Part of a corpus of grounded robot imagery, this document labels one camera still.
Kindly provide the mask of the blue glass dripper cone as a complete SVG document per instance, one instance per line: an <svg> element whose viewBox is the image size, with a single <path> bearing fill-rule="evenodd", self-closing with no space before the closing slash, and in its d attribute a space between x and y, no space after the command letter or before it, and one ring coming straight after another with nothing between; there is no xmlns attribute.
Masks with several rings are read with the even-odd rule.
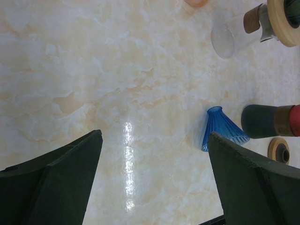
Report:
<svg viewBox="0 0 300 225"><path fill-rule="evenodd" d="M291 24L299 26L300 24L300 0L284 1L285 15Z"/></svg>
<svg viewBox="0 0 300 225"><path fill-rule="evenodd" d="M250 138L224 112L221 106L214 106L207 110L207 124L202 139L201 150L208 152L209 136L217 132L228 140L244 145Z"/></svg>

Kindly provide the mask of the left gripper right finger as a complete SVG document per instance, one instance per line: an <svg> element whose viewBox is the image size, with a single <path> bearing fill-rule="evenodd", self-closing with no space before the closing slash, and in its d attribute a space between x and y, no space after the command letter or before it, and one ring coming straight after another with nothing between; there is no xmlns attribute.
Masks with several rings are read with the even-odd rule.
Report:
<svg viewBox="0 0 300 225"><path fill-rule="evenodd" d="M213 132L210 162L228 225L298 225L300 170Z"/></svg>

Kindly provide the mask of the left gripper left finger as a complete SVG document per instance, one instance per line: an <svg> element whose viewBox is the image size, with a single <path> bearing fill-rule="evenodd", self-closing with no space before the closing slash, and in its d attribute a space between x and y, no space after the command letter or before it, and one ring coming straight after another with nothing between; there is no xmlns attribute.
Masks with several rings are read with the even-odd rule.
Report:
<svg viewBox="0 0 300 225"><path fill-rule="evenodd" d="M94 130L0 172L3 225L83 223L103 144Z"/></svg>

